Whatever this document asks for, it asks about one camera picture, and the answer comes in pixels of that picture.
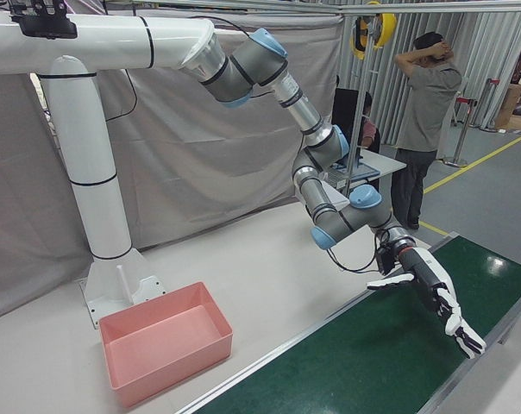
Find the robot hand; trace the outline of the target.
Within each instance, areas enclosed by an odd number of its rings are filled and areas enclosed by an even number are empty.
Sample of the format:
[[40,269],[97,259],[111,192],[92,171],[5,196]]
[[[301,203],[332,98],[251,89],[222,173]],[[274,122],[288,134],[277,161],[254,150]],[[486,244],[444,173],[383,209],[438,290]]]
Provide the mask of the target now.
[[425,248],[409,247],[398,256],[403,272],[367,283],[367,289],[377,291],[412,284],[429,311],[437,314],[447,336],[455,339],[469,359],[486,351],[486,342],[463,317],[457,301],[454,283],[445,268]]

